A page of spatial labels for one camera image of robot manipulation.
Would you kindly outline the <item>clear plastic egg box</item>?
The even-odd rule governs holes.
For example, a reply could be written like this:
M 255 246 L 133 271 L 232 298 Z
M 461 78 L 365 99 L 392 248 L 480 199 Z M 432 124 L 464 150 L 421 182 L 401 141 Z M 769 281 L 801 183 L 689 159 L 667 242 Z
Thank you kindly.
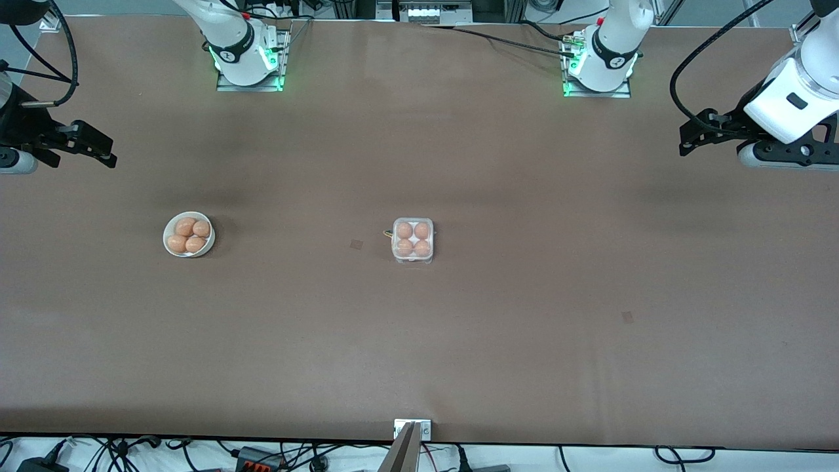
M 429 241 L 429 244 L 431 244 L 431 247 L 432 247 L 431 257 L 428 257 L 428 258 L 425 258 L 425 259 L 418 259 L 416 257 L 416 255 L 413 253 L 413 254 L 410 255 L 410 257 L 401 258 L 396 254 L 396 245 L 397 245 L 397 242 L 398 242 L 399 238 L 395 235 L 395 230 L 396 230 L 397 224 L 401 223 L 401 222 L 411 223 L 413 225 L 413 227 L 416 226 L 416 224 L 420 223 L 420 222 L 425 222 L 425 223 L 429 224 L 429 227 L 431 227 L 431 235 L 429 236 L 428 241 Z M 434 227 L 434 223 L 431 219 L 420 218 L 420 217 L 396 218 L 395 221 L 393 222 L 393 226 L 390 230 L 390 238 L 391 238 L 392 255 L 398 263 L 401 263 L 401 264 L 423 263 L 423 264 L 429 265 L 433 261 L 434 254 L 435 254 L 435 227 Z M 416 244 L 416 242 L 418 240 L 419 239 L 417 239 L 416 236 L 414 236 L 414 235 L 413 235 L 412 238 L 410 238 L 410 241 L 413 242 L 414 245 Z

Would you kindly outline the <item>white round bowl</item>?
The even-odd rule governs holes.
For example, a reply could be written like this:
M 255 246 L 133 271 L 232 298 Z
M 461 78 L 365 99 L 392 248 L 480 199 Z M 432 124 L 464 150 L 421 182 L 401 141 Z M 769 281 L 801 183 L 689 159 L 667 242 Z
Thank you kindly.
M 210 223 L 210 225 L 212 225 L 212 233 L 210 233 L 209 238 L 206 239 L 206 245 L 204 246 L 204 248 L 202 248 L 202 250 L 198 251 L 198 253 L 196 253 L 196 254 L 190 254 L 190 253 L 175 254 L 175 253 L 172 253 L 171 251 L 169 251 L 168 248 L 166 247 L 166 239 L 171 234 L 174 234 L 174 225 L 176 225 L 176 221 L 180 218 L 185 218 L 185 217 L 192 217 L 192 218 L 195 218 L 195 219 L 206 220 Z M 181 212 L 180 214 L 177 214 L 173 218 L 171 218 L 170 221 L 168 221 L 168 224 L 165 225 L 164 232 L 163 232 L 163 235 L 162 235 L 162 242 L 164 244 L 165 250 L 169 254 L 174 255 L 174 257 L 178 257 L 178 258 L 182 258 L 182 259 L 198 258 L 198 257 L 201 257 L 202 255 L 208 253 L 210 251 L 210 249 L 213 247 L 215 239 L 216 239 L 216 231 L 213 227 L 212 221 L 210 221 L 210 218 L 206 217 L 206 215 L 204 215 L 204 213 L 192 212 L 192 211 Z

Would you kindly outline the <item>grey control device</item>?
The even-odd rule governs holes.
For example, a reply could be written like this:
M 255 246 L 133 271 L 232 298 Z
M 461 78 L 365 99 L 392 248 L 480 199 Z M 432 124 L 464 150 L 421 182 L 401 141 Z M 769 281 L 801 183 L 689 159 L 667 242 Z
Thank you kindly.
M 423 25 L 473 23 L 471 0 L 398 0 L 399 20 Z

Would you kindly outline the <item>black power adapter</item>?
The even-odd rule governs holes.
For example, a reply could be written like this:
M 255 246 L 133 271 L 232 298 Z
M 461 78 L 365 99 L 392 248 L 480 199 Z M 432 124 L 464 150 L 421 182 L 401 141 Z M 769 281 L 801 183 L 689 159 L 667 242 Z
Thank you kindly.
M 69 472 L 69 468 L 63 464 L 36 457 L 23 460 L 16 472 Z

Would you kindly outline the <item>black orange power strip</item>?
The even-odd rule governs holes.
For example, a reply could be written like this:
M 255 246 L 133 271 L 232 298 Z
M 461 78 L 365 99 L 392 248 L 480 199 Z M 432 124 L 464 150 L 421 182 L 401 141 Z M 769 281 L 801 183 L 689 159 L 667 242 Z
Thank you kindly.
M 269 453 L 252 447 L 242 447 L 236 452 L 235 472 L 281 472 L 284 464 L 280 453 Z

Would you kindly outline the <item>aluminium profile bar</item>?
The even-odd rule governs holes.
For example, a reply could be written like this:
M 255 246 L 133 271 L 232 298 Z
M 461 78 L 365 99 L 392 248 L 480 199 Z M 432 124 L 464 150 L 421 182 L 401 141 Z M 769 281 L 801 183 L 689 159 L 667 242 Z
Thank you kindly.
M 407 420 L 396 426 L 395 431 L 395 440 L 377 472 L 417 472 L 423 439 L 422 422 Z

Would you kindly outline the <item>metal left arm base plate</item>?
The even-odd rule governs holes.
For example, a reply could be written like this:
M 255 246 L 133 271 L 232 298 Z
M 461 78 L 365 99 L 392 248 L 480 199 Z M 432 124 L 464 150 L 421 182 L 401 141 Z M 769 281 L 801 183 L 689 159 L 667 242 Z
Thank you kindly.
M 562 71 L 562 93 L 565 98 L 631 98 L 631 86 L 629 77 L 633 70 L 629 70 L 629 75 L 624 79 L 623 83 L 615 90 L 593 90 L 585 87 L 579 80 L 575 72 L 579 71 L 585 61 L 585 39 L 583 31 L 575 31 L 572 35 L 564 35 L 558 42 L 561 52 L 570 52 L 572 57 L 563 57 L 560 59 L 560 68 Z

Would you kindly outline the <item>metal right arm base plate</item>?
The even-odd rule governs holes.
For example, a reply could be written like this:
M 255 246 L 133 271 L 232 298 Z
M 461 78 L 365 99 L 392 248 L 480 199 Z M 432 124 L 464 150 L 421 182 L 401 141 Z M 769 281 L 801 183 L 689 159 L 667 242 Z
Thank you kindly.
M 231 83 L 228 77 L 223 74 L 218 62 L 214 63 L 218 70 L 216 90 L 218 92 L 282 92 L 286 78 L 288 65 L 288 49 L 290 48 L 290 31 L 276 30 L 270 27 L 266 35 L 265 46 L 258 46 L 257 52 L 260 55 L 260 65 L 257 72 L 265 72 L 257 83 L 240 85 Z

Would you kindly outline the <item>small metal mount bracket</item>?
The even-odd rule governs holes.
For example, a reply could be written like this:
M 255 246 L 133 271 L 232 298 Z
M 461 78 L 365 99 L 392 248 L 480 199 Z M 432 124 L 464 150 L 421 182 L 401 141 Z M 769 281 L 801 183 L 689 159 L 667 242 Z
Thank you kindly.
M 432 433 L 432 421 L 429 419 L 417 419 L 417 418 L 397 418 L 393 421 L 393 439 L 396 439 L 399 434 L 402 432 L 402 428 L 410 425 L 416 424 L 416 433 L 420 436 L 420 441 L 422 442 L 429 442 L 431 441 L 431 433 Z

